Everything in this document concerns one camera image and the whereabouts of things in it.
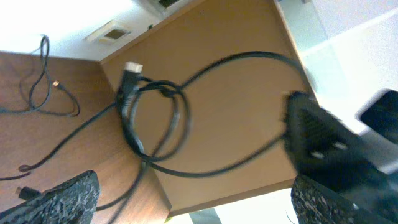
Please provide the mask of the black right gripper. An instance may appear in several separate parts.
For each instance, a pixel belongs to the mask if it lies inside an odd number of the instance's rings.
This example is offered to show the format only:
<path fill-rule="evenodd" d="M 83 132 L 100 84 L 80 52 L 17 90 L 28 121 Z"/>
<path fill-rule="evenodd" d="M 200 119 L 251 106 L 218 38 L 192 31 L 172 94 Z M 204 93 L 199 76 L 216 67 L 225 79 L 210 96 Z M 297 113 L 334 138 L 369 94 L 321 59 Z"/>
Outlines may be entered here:
<path fill-rule="evenodd" d="M 285 151 L 305 175 L 384 218 L 397 217 L 397 175 L 385 174 L 362 155 L 365 143 L 306 93 L 286 98 Z"/>

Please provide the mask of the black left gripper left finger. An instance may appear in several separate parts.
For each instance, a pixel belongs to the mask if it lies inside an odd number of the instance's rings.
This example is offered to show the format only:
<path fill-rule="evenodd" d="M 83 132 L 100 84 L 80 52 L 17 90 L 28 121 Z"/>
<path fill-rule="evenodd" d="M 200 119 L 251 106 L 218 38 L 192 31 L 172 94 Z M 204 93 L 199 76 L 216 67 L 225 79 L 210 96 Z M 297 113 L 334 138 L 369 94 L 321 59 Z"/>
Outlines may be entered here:
<path fill-rule="evenodd" d="M 24 202 L 1 212 L 1 223 L 90 223 L 100 185 L 96 172 L 88 170 L 44 192 L 19 187 L 16 194 Z"/>

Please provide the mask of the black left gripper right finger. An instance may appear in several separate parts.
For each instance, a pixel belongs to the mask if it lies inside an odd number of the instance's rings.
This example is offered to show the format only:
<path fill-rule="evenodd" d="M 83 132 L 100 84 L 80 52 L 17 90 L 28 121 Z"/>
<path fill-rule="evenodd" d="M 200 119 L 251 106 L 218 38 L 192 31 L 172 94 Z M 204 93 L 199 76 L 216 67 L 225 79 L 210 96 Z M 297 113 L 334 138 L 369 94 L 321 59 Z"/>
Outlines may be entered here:
<path fill-rule="evenodd" d="M 353 202 L 305 175 L 296 176 L 291 200 L 299 223 L 391 223 L 382 216 L 357 207 Z"/>

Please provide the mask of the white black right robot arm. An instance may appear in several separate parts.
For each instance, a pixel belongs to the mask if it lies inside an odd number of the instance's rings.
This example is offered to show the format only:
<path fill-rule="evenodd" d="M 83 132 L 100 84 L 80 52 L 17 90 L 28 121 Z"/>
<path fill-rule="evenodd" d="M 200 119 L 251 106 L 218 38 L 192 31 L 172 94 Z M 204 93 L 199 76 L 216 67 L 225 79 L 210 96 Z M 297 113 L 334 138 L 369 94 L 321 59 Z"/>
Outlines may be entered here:
<path fill-rule="evenodd" d="M 360 112 L 373 136 L 350 131 L 306 93 L 290 94 L 285 105 L 299 222 L 396 223 L 397 92 L 382 91 Z"/>

